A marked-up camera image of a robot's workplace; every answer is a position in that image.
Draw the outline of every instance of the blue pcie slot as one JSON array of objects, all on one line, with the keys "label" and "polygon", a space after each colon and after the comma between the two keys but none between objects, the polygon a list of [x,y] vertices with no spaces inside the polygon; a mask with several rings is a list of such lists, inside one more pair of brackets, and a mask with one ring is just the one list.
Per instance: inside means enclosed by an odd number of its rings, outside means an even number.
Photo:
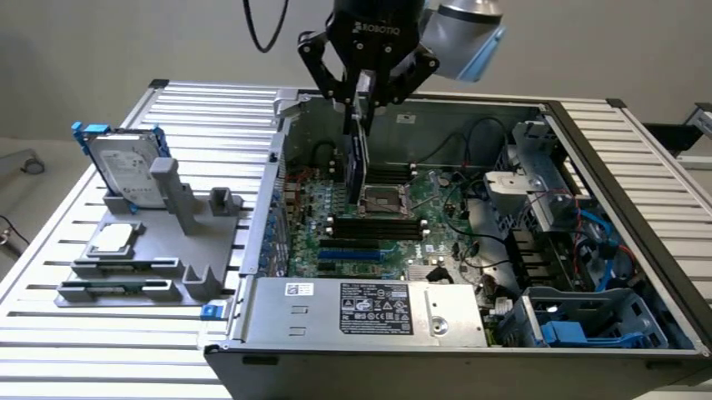
[{"label": "blue pcie slot", "polygon": [[343,252],[338,250],[320,250],[316,255],[319,260],[352,260],[352,261],[382,261],[381,252]]}]

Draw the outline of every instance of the white sticker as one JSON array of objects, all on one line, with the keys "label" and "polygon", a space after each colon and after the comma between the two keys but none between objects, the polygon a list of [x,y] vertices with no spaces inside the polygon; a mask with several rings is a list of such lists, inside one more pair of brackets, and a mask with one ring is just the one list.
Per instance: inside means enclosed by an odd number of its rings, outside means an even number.
[{"label": "white sticker", "polygon": [[139,207],[164,207],[156,181],[149,174],[149,161],[137,152],[120,152],[104,150],[99,156],[109,170],[108,179],[112,179],[120,195]]},{"label": "white sticker", "polygon": [[395,123],[407,123],[413,125],[415,123],[415,115],[413,114],[398,114],[395,117]]},{"label": "white sticker", "polygon": [[314,283],[287,283],[284,296],[314,296]]}]

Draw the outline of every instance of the workbench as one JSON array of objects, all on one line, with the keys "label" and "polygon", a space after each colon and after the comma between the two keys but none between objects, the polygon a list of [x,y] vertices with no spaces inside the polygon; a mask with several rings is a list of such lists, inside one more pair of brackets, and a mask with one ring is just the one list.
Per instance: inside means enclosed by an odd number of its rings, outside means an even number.
[{"label": "workbench", "polygon": [[[181,181],[198,193],[230,187],[243,197],[248,211],[224,283],[235,288],[250,208],[276,131],[276,89],[164,84],[151,84],[121,127],[160,124]],[[625,107],[604,100],[557,100],[712,303],[712,224],[704,223],[712,223],[709,195]],[[200,321],[199,307],[59,308],[53,303],[55,287],[69,276],[69,262],[105,211],[104,191],[92,166],[0,283],[0,398],[230,398],[199,350],[219,338],[226,322]],[[712,391],[712,382],[685,393],[678,389],[644,398],[709,398],[702,391]]]}]

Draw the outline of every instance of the power supply label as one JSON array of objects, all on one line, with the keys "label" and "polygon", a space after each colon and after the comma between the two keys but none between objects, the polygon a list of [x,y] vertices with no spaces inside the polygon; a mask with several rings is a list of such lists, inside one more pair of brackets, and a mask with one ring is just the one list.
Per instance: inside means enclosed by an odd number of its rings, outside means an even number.
[{"label": "power supply label", "polygon": [[411,335],[409,285],[342,283],[339,329],[347,335]]}]

